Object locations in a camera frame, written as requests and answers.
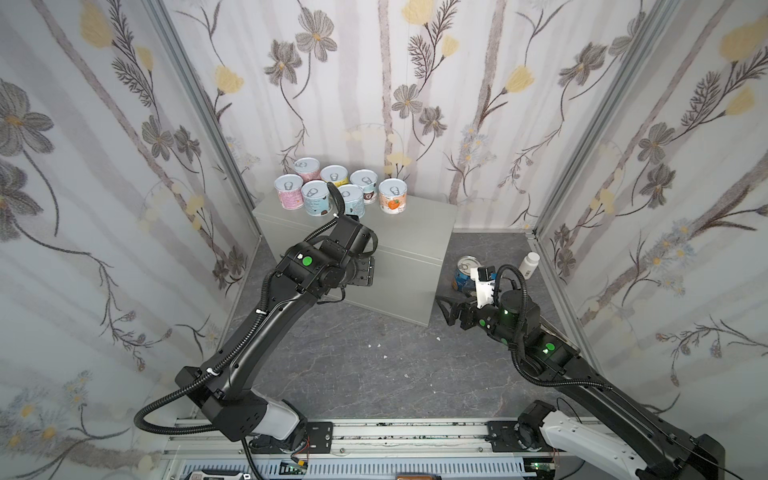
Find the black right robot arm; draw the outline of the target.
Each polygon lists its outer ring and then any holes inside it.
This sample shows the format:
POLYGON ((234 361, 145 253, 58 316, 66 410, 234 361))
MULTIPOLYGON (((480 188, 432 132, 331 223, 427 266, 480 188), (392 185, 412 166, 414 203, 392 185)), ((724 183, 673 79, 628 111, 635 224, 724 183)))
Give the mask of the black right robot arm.
POLYGON ((724 447, 709 435, 694 437, 665 421, 595 370, 578 347, 542 319, 519 269, 482 267, 474 286, 475 294, 464 301, 435 298, 446 323, 481 328, 508 349, 523 379, 557 390, 605 428, 595 430, 535 401, 516 420, 521 448, 569 452, 617 479, 724 478, 724 447))

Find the yellow can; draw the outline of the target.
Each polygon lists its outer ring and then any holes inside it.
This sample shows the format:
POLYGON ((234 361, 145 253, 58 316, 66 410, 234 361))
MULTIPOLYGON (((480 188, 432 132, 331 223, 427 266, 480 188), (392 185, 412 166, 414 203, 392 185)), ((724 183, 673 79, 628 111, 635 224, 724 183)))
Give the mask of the yellow can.
POLYGON ((328 165, 320 171, 321 179, 330 182, 336 187, 349 183, 348 170, 343 165, 328 165))

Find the pink can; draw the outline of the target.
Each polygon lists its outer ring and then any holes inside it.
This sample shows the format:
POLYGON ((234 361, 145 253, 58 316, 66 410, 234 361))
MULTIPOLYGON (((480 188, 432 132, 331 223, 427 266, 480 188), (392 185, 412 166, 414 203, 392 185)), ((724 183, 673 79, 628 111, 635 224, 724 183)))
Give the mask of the pink can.
POLYGON ((303 157, 293 163, 293 170, 305 183, 321 179, 320 161, 313 157, 303 157))
POLYGON ((292 211, 303 207, 303 184, 304 179, 297 174, 284 174, 275 180, 274 187, 283 209, 292 211))

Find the teal can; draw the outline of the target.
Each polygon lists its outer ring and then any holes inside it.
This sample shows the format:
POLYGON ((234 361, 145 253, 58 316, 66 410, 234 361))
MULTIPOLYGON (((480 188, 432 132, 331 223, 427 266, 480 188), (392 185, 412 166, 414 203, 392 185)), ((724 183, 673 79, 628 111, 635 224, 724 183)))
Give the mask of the teal can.
POLYGON ((312 180, 301 188, 303 205, 306 212, 312 217, 327 215, 332 207, 327 184, 322 180, 312 180))

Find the orange can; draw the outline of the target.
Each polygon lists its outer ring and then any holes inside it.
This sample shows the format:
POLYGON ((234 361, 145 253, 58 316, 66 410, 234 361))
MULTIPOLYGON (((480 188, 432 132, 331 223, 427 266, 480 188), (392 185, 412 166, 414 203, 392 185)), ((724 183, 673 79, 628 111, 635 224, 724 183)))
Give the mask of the orange can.
POLYGON ((379 204, 381 210, 390 215, 403 213, 406 208, 407 184, 397 178, 388 178, 379 184, 379 204))

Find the light blue can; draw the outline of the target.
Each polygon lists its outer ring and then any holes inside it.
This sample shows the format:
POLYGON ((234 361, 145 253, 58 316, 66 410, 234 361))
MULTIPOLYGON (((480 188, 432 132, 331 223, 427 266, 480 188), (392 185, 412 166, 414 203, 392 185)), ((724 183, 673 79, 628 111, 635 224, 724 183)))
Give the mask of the light blue can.
POLYGON ((370 169, 359 169, 349 176, 349 181, 361 188, 366 205, 373 204, 378 195, 378 175, 370 169))

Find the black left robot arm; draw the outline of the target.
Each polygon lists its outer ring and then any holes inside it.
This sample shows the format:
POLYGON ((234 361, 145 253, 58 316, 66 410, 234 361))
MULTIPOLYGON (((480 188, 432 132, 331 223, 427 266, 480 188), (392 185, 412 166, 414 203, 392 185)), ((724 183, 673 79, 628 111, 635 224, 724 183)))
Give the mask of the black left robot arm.
POLYGON ((177 390, 141 408, 136 428, 157 435, 219 432, 232 442, 266 437, 285 451, 299 449, 307 436, 305 418, 285 401, 261 395, 255 378, 265 360, 296 321, 327 294, 373 284, 376 234, 346 211, 343 194, 327 185, 336 209, 327 223, 289 248, 264 278, 257 306, 233 336, 206 362, 183 368, 177 390), (204 415, 204 425, 173 427, 149 421, 149 414, 182 398, 204 415))

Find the blue can silver lid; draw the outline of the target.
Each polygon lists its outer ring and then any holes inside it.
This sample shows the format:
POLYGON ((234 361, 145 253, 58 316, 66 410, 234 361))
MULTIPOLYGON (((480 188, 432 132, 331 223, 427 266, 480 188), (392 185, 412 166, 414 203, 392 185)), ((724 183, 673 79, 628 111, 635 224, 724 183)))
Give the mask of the blue can silver lid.
POLYGON ((469 293, 474 289, 474 280, 471 273, 473 269, 477 269, 481 266, 479 260, 471 255, 465 255, 459 258, 457 261, 452 288, 455 291, 462 293, 469 293))

